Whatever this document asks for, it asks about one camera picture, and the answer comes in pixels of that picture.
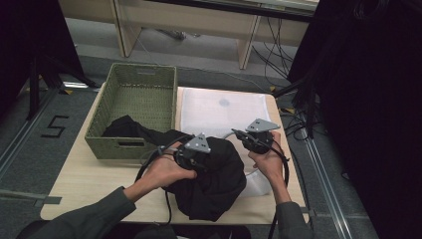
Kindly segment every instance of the person's left hand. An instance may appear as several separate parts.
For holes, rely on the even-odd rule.
[[[177,147],[180,142],[175,143],[171,147]],[[196,177],[194,170],[186,170],[180,167],[172,155],[164,154],[156,158],[143,177],[148,178],[154,188],[165,187],[171,183],[188,178],[193,179]]]
[[[172,147],[178,145],[180,145],[180,142],[175,143]],[[195,177],[196,172],[194,170],[186,170],[180,167],[174,161],[172,155],[164,154],[151,163],[140,180],[123,192],[130,201],[135,202],[156,188],[168,186],[180,179],[193,179]]]

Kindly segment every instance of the black fabric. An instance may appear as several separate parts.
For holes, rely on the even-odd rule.
[[[116,119],[103,136],[143,137],[155,145],[167,145],[187,135],[171,129],[159,132],[142,126],[130,116]],[[177,206],[189,219],[216,221],[230,209],[246,186],[244,164],[233,143],[207,137],[211,152],[198,153],[207,171],[198,170],[195,179],[183,179],[164,188],[175,195]]]
[[[198,171],[194,180],[182,179],[167,188],[191,220],[218,220],[246,186],[244,164],[234,145],[216,137],[207,141],[211,152],[205,165],[216,169]]]
[[[171,129],[167,132],[160,132],[142,126],[130,116],[124,116],[114,120],[105,129],[103,137],[142,137],[154,145],[167,145],[174,139],[186,135],[186,133]]]

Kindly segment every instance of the black curtain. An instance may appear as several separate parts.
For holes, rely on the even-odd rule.
[[[370,16],[380,1],[358,2]],[[422,4],[385,2],[385,11],[373,18],[351,12],[346,38],[314,86],[325,125],[378,236],[422,238]],[[341,11],[337,1],[319,2],[320,16],[334,9]],[[293,79],[315,62],[333,29],[310,26]]]
[[[14,103],[30,74],[30,63],[43,53],[83,74],[68,26],[57,0],[0,3],[0,116]],[[60,70],[38,62],[39,69]]]

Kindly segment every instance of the green woven basket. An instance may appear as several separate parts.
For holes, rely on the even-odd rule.
[[[174,128],[177,103],[175,67],[113,64],[85,140],[98,159],[147,158],[155,146],[141,137],[102,137],[113,120],[129,115],[158,131]]]

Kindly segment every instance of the light wood tabletop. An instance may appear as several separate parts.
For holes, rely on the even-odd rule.
[[[178,88],[176,129],[180,127],[183,91],[184,88]],[[49,196],[62,197],[60,204],[45,204],[42,208],[41,217],[45,220],[51,220],[65,212],[93,204],[120,186],[130,186],[140,169],[138,160],[97,159],[86,143],[84,137],[101,93],[102,91],[99,92],[93,103],[50,192]],[[265,95],[265,97],[271,121],[282,125],[275,99],[270,95]],[[286,157],[292,158],[283,127],[277,130],[282,134],[281,146]],[[248,158],[247,150],[241,146],[239,140],[233,140],[233,143],[239,150],[246,168],[250,167],[252,160]],[[304,197],[292,160],[289,161],[289,169],[289,191],[292,199],[300,207],[305,207]],[[273,193],[270,192],[263,196],[239,197],[232,208],[225,212],[217,222],[189,220],[186,215],[177,209],[174,196],[171,193],[169,193],[169,196],[173,213],[171,222],[174,224],[271,224],[276,210]],[[154,190],[141,198],[136,202],[136,208],[123,221],[150,223],[168,220],[168,209],[162,189]]]

